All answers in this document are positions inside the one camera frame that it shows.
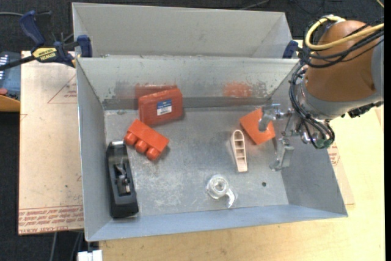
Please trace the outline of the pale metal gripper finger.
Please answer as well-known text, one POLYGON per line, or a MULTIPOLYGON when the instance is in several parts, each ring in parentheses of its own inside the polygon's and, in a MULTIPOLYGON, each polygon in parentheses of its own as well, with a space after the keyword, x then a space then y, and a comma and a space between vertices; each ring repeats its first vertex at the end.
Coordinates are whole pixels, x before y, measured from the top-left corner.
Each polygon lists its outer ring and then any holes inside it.
POLYGON ((264 105, 261 107, 262 116, 258 121, 258 130, 266 131, 270 122, 279 120, 282 117, 280 111, 280 104, 272 103, 271 105, 264 105))
POLYGON ((272 171, 281 171, 283 168, 290 166, 291 158, 294 154, 294 147, 290 144, 288 138, 282 137, 272 140, 274 145, 275 159, 269 164, 272 171))

